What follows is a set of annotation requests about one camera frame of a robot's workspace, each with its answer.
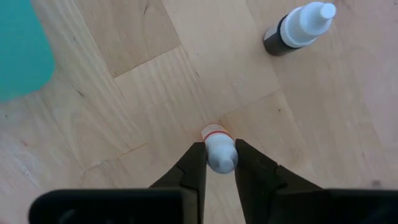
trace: teal object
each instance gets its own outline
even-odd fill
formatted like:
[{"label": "teal object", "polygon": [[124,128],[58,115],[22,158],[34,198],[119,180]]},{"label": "teal object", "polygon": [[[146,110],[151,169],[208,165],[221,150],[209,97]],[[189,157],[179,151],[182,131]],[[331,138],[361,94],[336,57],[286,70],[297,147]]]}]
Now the teal object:
[{"label": "teal object", "polygon": [[0,102],[40,89],[55,63],[30,0],[0,6]]}]

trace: white dropper bottle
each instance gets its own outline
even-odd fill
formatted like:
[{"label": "white dropper bottle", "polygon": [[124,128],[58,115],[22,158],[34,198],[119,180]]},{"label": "white dropper bottle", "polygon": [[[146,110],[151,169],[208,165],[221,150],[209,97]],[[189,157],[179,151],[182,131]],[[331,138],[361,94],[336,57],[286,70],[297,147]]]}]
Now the white dropper bottle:
[{"label": "white dropper bottle", "polygon": [[207,163],[210,168],[219,174],[234,171],[238,164],[238,152],[234,139],[227,130],[220,125],[211,124],[201,132],[201,136],[206,144]]},{"label": "white dropper bottle", "polygon": [[332,3],[311,2],[295,8],[264,35],[264,46],[271,55],[281,56],[312,44],[331,26],[336,15]]}]

